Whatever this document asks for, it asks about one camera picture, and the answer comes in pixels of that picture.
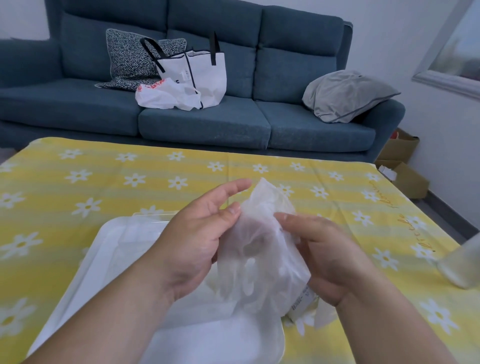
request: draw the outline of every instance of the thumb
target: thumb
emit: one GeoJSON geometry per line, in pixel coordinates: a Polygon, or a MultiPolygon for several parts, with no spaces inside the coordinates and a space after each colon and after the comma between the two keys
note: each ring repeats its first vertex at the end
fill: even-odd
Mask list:
{"type": "Polygon", "coordinates": [[[219,210],[218,213],[205,218],[204,226],[215,235],[215,238],[219,238],[237,222],[240,212],[240,204],[234,202],[227,208],[219,210]]]}
{"type": "Polygon", "coordinates": [[[314,242],[325,240],[325,228],[329,223],[328,220],[317,216],[298,216],[283,212],[277,212],[274,216],[285,231],[314,242]]]}

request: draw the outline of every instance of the gray pillow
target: gray pillow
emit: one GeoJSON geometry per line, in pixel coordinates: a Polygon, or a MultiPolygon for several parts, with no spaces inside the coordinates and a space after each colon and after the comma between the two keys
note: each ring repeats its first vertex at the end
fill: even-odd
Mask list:
{"type": "MultiPolygon", "coordinates": [[[[106,37],[112,81],[96,84],[96,87],[135,91],[141,84],[153,85],[160,80],[155,64],[140,44],[140,39],[145,36],[118,29],[107,29],[106,37]]],[[[184,38],[162,39],[157,43],[167,56],[182,53],[187,47],[184,38]]],[[[150,45],[148,47],[154,55],[157,55],[153,47],[150,45]]]]}
{"type": "Polygon", "coordinates": [[[357,71],[337,71],[312,81],[302,101],[324,122],[350,122],[400,92],[357,71]]]}

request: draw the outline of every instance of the black and white patterned pillow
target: black and white patterned pillow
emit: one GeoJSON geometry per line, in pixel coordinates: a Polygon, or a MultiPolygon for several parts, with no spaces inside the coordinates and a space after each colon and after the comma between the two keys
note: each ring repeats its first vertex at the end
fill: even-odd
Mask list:
{"type": "MultiPolygon", "coordinates": [[[[154,62],[140,44],[140,39],[145,36],[107,29],[106,37],[112,81],[96,84],[96,87],[135,91],[141,84],[153,85],[160,80],[154,62]]],[[[184,52],[187,47],[184,38],[162,39],[157,43],[167,56],[184,52]]],[[[147,45],[158,56],[153,47],[147,45]]]]}

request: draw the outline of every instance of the cardboard box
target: cardboard box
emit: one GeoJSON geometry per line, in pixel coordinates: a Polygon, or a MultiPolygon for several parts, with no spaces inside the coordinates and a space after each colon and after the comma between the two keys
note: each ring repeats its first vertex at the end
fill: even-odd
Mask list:
{"type": "Polygon", "coordinates": [[[377,169],[385,166],[394,170],[397,176],[392,183],[408,198],[424,198],[427,195],[430,182],[405,163],[398,160],[377,160],[375,166],[377,169]]]}
{"type": "Polygon", "coordinates": [[[377,159],[379,160],[401,160],[408,163],[420,139],[416,136],[411,136],[402,129],[397,129],[398,139],[388,139],[384,148],[380,152],[377,159]]]}

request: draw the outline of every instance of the fingernail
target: fingernail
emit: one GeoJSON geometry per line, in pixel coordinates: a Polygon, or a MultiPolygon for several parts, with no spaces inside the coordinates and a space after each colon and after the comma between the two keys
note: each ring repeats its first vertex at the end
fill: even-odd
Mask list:
{"type": "Polygon", "coordinates": [[[232,215],[236,215],[240,211],[240,204],[238,202],[234,202],[230,206],[227,207],[232,215]]]}
{"type": "Polygon", "coordinates": [[[287,219],[288,214],[284,212],[276,212],[273,214],[273,216],[278,220],[278,221],[285,221],[287,219]]]}

